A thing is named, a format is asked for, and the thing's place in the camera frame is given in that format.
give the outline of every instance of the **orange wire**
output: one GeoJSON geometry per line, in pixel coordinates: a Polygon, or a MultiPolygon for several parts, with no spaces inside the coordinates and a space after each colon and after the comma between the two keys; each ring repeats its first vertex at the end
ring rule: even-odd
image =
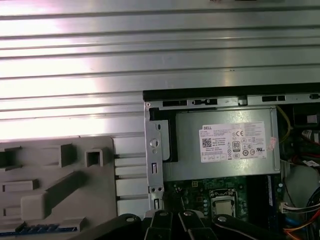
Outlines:
{"type": "Polygon", "coordinates": [[[299,226],[299,227],[295,227],[295,228],[284,228],[283,230],[287,233],[299,230],[299,229],[303,229],[304,227],[308,226],[309,224],[311,224],[318,216],[320,215],[320,210],[318,210],[313,217],[305,224],[299,226]]]}
{"type": "Polygon", "coordinates": [[[300,238],[292,235],[292,234],[291,234],[290,232],[288,232],[288,231],[284,231],[284,233],[287,234],[288,236],[290,236],[290,237],[291,237],[292,239],[294,239],[294,240],[301,240],[300,238]]]}

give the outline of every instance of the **sticker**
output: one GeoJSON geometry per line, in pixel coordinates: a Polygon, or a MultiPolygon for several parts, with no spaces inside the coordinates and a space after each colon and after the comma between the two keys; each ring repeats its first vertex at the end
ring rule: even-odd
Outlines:
{"type": "Polygon", "coordinates": [[[272,198],[272,183],[271,183],[271,176],[268,176],[268,193],[269,193],[269,205],[271,207],[274,206],[274,200],[272,198]]]}
{"type": "Polygon", "coordinates": [[[319,167],[320,165],[318,163],[316,163],[315,161],[302,161],[305,165],[307,165],[308,167],[319,167]]]}
{"type": "Polygon", "coordinates": [[[271,137],[270,138],[270,143],[269,143],[269,146],[268,146],[268,151],[273,151],[276,147],[276,143],[277,143],[277,139],[275,137],[271,137]]]}
{"type": "Polygon", "coordinates": [[[202,163],[267,158],[263,121],[203,125],[199,140],[202,163]]]}
{"type": "Polygon", "coordinates": [[[312,131],[311,131],[311,130],[304,130],[304,131],[302,132],[302,135],[303,135],[304,137],[306,137],[307,139],[311,139],[311,134],[312,134],[312,131]]]}

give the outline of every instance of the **black cable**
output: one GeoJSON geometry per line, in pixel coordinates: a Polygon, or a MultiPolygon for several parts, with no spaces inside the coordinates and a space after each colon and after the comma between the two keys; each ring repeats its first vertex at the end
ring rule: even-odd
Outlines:
{"type": "MultiPolygon", "coordinates": [[[[320,187],[318,187],[312,196],[309,198],[308,203],[306,204],[307,207],[310,207],[314,205],[315,203],[318,203],[320,200],[320,187]]],[[[312,213],[306,213],[305,219],[310,219],[312,217],[312,213]]],[[[308,225],[306,227],[306,239],[307,240],[320,240],[319,236],[319,223],[317,219],[314,221],[314,223],[308,225]]]]}
{"type": "Polygon", "coordinates": [[[292,201],[292,198],[291,198],[290,193],[289,193],[289,191],[288,191],[285,177],[282,179],[282,182],[283,182],[283,185],[284,185],[286,194],[288,194],[288,197],[289,197],[289,199],[290,199],[291,204],[296,208],[296,205],[294,204],[294,201],[292,201]]]}

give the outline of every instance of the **red wire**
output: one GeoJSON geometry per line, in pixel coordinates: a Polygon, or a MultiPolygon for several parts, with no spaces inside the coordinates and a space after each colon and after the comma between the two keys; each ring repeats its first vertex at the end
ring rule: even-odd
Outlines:
{"type": "Polygon", "coordinates": [[[320,146],[320,143],[318,143],[318,142],[311,141],[309,138],[307,138],[307,137],[305,137],[305,136],[303,136],[303,135],[301,135],[301,137],[302,137],[302,139],[304,139],[305,141],[307,141],[307,142],[309,142],[309,143],[311,143],[311,144],[315,144],[315,145],[320,146]]]}
{"type": "Polygon", "coordinates": [[[320,158],[320,154],[315,154],[315,153],[301,153],[300,155],[320,158]]]}

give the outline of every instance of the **metal frame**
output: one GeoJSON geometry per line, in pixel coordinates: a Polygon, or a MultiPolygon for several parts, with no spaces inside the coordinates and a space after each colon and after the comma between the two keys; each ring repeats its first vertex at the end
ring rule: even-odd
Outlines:
{"type": "MultiPolygon", "coordinates": [[[[216,105],[194,105],[193,102],[195,100],[205,101],[206,99],[214,99],[214,97],[207,98],[190,98],[185,99],[186,105],[184,106],[163,106],[163,101],[150,101],[145,102],[144,104],[144,123],[145,123],[145,144],[146,144],[146,162],[147,162],[147,181],[149,187],[149,203],[150,209],[157,209],[154,202],[155,199],[162,199],[162,194],[164,191],[164,178],[163,178],[163,151],[161,141],[161,130],[157,128],[157,121],[150,121],[150,108],[158,108],[159,110],[190,110],[190,109],[207,109],[208,107],[214,107],[215,111],[234,111],[239,109],[263,109],[263,108],[271,108],[271,124],[272,124],[272,135],[278,135],[278,120],[277,120],[277,111],[275,109],[275,105],[281,104],[303,104],[303,103],[320,103],[319,99],[312,99],[311,95],[319,93],[297,93],[297,94],[277,94],[277,95],[268,95],[268,96],[285,96],[285,100],[281,101],[268,101],[263,102],[263,95],[248,95],[246,98],[247,106],[243,107],[241,104],[243,103],[240,97],[231,96],[231,97],[217,97],[216,105]],[[158,144],[155,147],[152,141],[157,140],[158,144]],[[156,164],[157,172],[154,172],[154,164],[156,164]]],[[[281,163],[276,161],[276,157],[279,156],[280,150],[279,145],[277,144],[273,150],[274,156],[274,169],[280,171],[281,163]]]]}

